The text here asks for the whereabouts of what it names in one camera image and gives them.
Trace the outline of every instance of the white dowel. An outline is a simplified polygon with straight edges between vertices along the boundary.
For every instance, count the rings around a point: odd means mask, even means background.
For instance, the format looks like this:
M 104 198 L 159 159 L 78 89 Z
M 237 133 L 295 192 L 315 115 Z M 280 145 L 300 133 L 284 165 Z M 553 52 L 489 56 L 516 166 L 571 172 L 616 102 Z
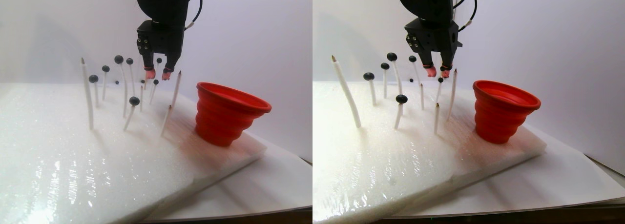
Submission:
M 134 92 L 134 75 L 132 74 L 132 65 L 128 65 L 128 69 L 130 70 L 130 83 L 132 83 L 132 96 L 136 97 L 137 95 Z
M 401 80 L 399 77 L 399 69 L 397 68 L 397 62 L 393 61 L 393 69 L 395 70 L 395 79 L 397 80 L 397 87 L 399 87 L 399 94 L 403 95 L 403 91 L 401 90 Z
M 397 117 L 395 117 L 395 130 L 399 127 L 399 119 L 401 119 L 401 115 L 404 114 L 404 105 L 399 104 L 397 108 Z
M 386 99 L 386 70 L 384 70 L 384 74 L 382 74 L 382 81 L 384 82 L 384 98 Z
M 165 121 L 163 121 L 163 125 L 161 125 L 161 134 L 160 136 L 163 136 L 163 133 L 165 133 L 165 126 L 167 125 L 167 121 L 169 121 L 169 116 L 171 115 L 171 109 L 172 106 L 169 105 L 169 108 L 167 109 L 167 113 L 165 113 Z
M 98 103 L 98 83 L 97 82 L 93 83 L 93 90 L 95 90 L 94 93 L 96 93 L 96 108 L 98 108 L 98 105 L 100 104 Z
M 152 100 L 154 99 L 154 92 L 156 92 L 156 84 L 152 85 L 152 94 L 150 94 L 150 105 L 152 104 Z
M 121 71 L 121 77 L 124 81 L 124 118 L 125 118 L 125 110 L 128 108 L 128 82 L 125 81 L 125 72 L 121 64 L 119 64 L 119 71 Z
M 125 120 L 124 131 L 128 129 L 128 124 L 130 124 L 130 119 L 132 118 L 132 113 L 134 113 L 134 105 L 130 107 L 130 114 L 128 115 L 128 119 Z
M 176 88 L 174 89 L 174 99 L 171 101 L 171 107 L 176 106 L 176 97 L 178 96 L 178 87 L 180 86 L 180 78 L 183 76 L 183 71 L 178 72 L 178 79 L 176 80 Z
M 341 71 L 341 64 L 336 61 L 336 58 L 332 56 L 332 63 L 334 64 L 334 70 L 336 71 L 337 76 L 339 77 L 339 81 L 341 82 L 341 87 L 343 92 L 345 93 L 345 97 L 347 97 L 348 102 L 350 102 L 350 108 L 352 111 L 352 116 L 354 117 L 355 127 L 360 128 L 360 117 L 358 115 L 358 109 L 355 107 L 354 98 L 351 95 L 350 88 L 348 87 L 347 82 L 345 81 L 345 77 L 343 77 L 343 73 Z
M 438 105 L 438 103 L 436 103 L 436 113 L 435 113 L 435 119 L 434 119 L 434 134 L 436 134 L 436 132 L 438 131 L 438 115 L 440 112 L 440 106 Z
M 373 105 L 375 105 L 375 87 L 373 86 L 373 80 L 369 81 L 369 86 L 371 88 L 371 100 L 373 101 Z
M 436 103 L 438 103 L 438 97 L 440 97 L 440 88 L 442 87 L 442 81 L 438 83 L 438 91 L 436 92 Z
M 93 130 L 93 106 L 91 103 L 91 90 L 89 90 L 89 84 L 87 83 L 87 66 L 82 57 L 80 58 L 80 62 L 83 70 L 84 93 L 85 97 L 87 97 L 87 110 L 89 112 L 89 130 Z
M 141 91 L 139 93 L 139 112 L 143 112 L 143 86 L 145 86 L 145 84 L 141 85 Z
M 449 102 L 449 113 L 447 113 L 447 121 L 451 117 L 451 109 L 454 107 L 454 99 L 456 98 L 456 77 L 458 77 L 458 70 L 454 70 L 454 81 L 451 85 L 451 102 Z
M 421 89 L 421 110 L 424 110 L 425 105 L 423 104 L 423 83 L 419 85 L 419 88 Z
M 106 96 L 106 73 L 104 73 L 104 82 L 102 86 L 102 101 L 104 101 L 104 97 Z

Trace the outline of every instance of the red collapsible cup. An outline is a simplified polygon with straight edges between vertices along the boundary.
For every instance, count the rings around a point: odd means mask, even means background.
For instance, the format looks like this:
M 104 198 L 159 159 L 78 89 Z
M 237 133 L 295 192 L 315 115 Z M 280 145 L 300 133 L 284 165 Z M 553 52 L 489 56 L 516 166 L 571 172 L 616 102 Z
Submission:
M 271 111 L 271 105 L 239 90 L 208 82 L 197 84 L 196 132 L 217 146 L 230 146 L 254 119 Z
M 496 81 L 475 81 L 475 130 L 491 143 L 506 143 L 525 122 L 525 117 L 541 107 L 531 93 Z

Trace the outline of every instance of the white backdrop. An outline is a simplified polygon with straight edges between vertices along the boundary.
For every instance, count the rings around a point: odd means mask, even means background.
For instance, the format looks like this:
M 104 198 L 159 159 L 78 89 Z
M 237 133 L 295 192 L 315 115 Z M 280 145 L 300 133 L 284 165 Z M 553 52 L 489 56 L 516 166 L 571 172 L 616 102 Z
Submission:
M 625 173 L 623 1 L 478 0 L 458 38 L 459 88 L 486 79 L 533 93 L 542 106 L 527 123 Z M 466 0 L 457 23 L 472 11 Z M 330 55 L 351 81 L 381 76 L 388 52 L 397 53 L 402 80 L 413 77 L 404 25 L 415 18 L 399 0 L 313 0 L 313 80 L 336 80 Z
M 190 1 L 188 22 L 198 5 Z M 272 112 L 248 131 L 312 160 L 310 18 L 311 0 L 204 0 L 176 65 L 180 93 L 196 101 L 196 83 L 209 81 L 265 99 Z M 147 19 L 136 0 L 0 0 L 0 81 L 81 82 L 80 57 L 89 73 L 106 64 L 108 81 L 121 81 L 117 54 L 135 60 L 139 80 L 136 28 Z

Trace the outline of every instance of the black ball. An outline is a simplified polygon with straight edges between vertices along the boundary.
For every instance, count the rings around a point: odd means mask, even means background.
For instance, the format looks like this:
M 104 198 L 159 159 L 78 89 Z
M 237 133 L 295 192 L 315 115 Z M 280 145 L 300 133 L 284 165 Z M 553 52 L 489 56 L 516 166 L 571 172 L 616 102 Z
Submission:
M 124 61 L 124 58 L 121 55 L 116 55 L 115 56 L 115 63 L 116 64 L 121 64 Z
M 137 97 L 130 97 L 130 104 L 131 104 L 132 106 L 137 106 L 137 105 L 139 105 L 139 98 L 137 98 Z
M 395 101 L 397 101 L 397 103 L 404 104 L 408 102 L 408 97 L 406 97 L 405 95 L 397 95 L 397 97 L 395 97 Z
M 89 76 L 89 82 L 94 83 L 96 81 L 98 81 L 98 75 Z
M 366 81 L 372 81 L 373 79 L 375 79 L 375 75 L 373 75 L 373 73 L 364 73 L 362 77 L 364 77 Z
M 389 59 L 389 61 L 397 61 L 397 55 L 395 55 L 393 52 L 389 52 L 388 54 L 386 54 L 386 59 Z

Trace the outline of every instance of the foam block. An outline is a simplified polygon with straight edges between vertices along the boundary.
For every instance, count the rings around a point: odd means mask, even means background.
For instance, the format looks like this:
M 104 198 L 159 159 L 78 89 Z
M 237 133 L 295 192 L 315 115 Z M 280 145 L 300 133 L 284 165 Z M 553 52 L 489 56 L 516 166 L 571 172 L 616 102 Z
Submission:
M 82 85 L 0 83 L 0 223 L 137 222 L 266 149 L 245 133 L 227 148 L 205 142 L 196 103 L 180 95 L 159 137 L 172 99 L 163 90 L 124 132 L 119 86 L 107 87 L 91 131 Z
M 349 83 L 362 121 L 355 128 L 350 108 L 337 82 L 313 82 L 313 222 L 373 222 L 405 208 L 476 182 L 544 152 L 545 143 L 520 127 L 509 142 L 492 144 L 475 134 L 475 97 L 457 91 L 453 114 L 449 91 L 440 97 L 438 134 L 434 134 L 436 88 L 425 88 L 425 110 L 419 89 L 404 84 L 399 128 L 397 86 L 371 103 L 368 83 Z

